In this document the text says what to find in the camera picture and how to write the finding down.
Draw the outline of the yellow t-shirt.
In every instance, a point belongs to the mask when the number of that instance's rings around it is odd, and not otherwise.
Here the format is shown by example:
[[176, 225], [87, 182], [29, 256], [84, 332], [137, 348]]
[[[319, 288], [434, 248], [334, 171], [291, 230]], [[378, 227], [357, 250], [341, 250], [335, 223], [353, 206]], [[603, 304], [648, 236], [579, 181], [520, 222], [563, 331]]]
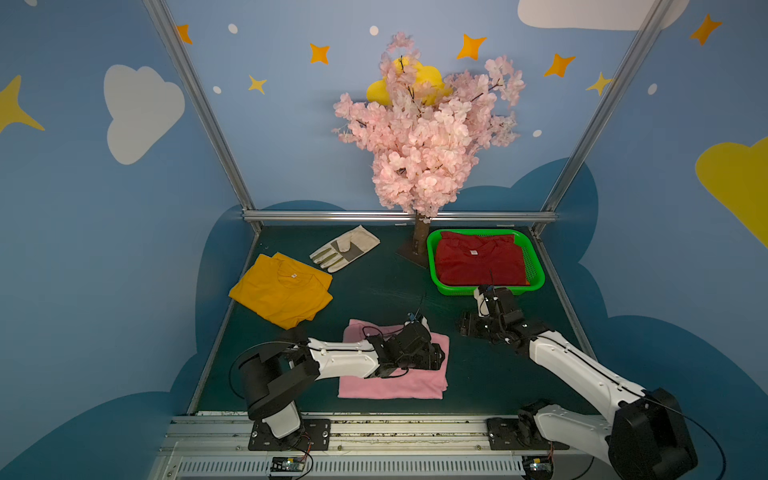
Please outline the yellow t-shirt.
[[285, 330], [312, 321], [333, 300], [332, 276], [282, 253], [260, 254], [229, 297]]

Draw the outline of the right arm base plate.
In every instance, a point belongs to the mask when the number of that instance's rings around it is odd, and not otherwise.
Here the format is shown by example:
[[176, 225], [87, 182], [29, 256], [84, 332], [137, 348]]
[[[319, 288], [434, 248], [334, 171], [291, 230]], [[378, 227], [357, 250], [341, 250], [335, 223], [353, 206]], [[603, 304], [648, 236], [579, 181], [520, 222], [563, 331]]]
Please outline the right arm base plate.
[[486, 428], [494, 451], [570, 449], [566, 444], [544, 439], [532, 418], [492, 417], [486, 420]]

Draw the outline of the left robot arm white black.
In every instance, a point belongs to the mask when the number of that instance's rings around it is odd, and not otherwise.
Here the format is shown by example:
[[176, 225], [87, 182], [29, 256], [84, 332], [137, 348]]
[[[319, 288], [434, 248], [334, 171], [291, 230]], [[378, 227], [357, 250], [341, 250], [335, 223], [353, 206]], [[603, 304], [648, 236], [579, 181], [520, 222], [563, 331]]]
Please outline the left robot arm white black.
[[325, 342], [301, 327], [279, 340], [246, 349], [229, 367], [237, 373], [248, 418], [274, 439], [293, 439], [303, 430], [296, 400], [315, 382], [331, 378], [396, 379], [412, 372], [435, 371], [447, 365], [448, 349], [433, 340], [422, 317], [414, 317], [391, 333], [373, 325], [361, 327], [354, 342]]

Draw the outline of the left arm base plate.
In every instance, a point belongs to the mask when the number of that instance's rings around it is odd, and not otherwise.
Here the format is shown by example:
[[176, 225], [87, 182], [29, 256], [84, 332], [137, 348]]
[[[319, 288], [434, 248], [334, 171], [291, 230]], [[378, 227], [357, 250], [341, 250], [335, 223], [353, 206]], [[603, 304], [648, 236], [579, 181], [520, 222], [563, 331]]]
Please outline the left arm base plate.
[[278, 439], [265, 422], [255, 422], [247, 448], [249, 451], [327, 451], [329, 449], [331, 421], [329, 419], [302, 419], [300, 428]]

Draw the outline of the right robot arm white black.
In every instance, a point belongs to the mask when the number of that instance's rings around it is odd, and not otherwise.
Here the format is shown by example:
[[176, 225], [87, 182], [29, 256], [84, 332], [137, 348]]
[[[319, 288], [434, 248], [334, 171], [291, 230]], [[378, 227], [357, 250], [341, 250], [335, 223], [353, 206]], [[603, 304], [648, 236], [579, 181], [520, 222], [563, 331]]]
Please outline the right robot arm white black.
[[585, 415], [546, 400], [519, 409], [511, 429], [527, 448], [559, 443], [611, 466], [622, 479], [678, 479], [698, 465], [685, 417], [664, 389], [647, 390], [612, 372], [546, 324], [525, 318], [507, 288], [481, 285], [462, 335], [513, 348], [556, 375], [595, 409]]

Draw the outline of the pink t-shirt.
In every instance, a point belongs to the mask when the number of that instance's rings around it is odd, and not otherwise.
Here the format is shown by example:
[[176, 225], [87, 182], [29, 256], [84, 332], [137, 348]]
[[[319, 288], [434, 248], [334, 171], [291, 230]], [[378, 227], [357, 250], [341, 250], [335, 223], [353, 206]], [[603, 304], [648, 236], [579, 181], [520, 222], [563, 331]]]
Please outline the pink t-shirt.
[[411, 370], [407, 374], [402, 370], [396, 370], [394, 379], [344, 376], [339, 380], [338, 397], [366, 400], [442, 399], [448, 388], [446, 372], [450, 340], [447, 335], [436, 332], [433, 332], [431, 337], [432, 341], [439, 344], [445, 353], [445, 359], [439, 370]]

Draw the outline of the dark red t-shirt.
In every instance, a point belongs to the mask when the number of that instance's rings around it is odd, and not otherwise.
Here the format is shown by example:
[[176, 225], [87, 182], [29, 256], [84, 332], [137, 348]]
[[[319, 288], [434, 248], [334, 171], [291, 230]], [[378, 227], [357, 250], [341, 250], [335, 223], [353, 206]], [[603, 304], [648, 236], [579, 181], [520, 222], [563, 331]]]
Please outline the dark red t-shirt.
[[513, 235], [443, 232], [435, 253], [438, 280], [451, 287], [528, 286], [523, 249]]

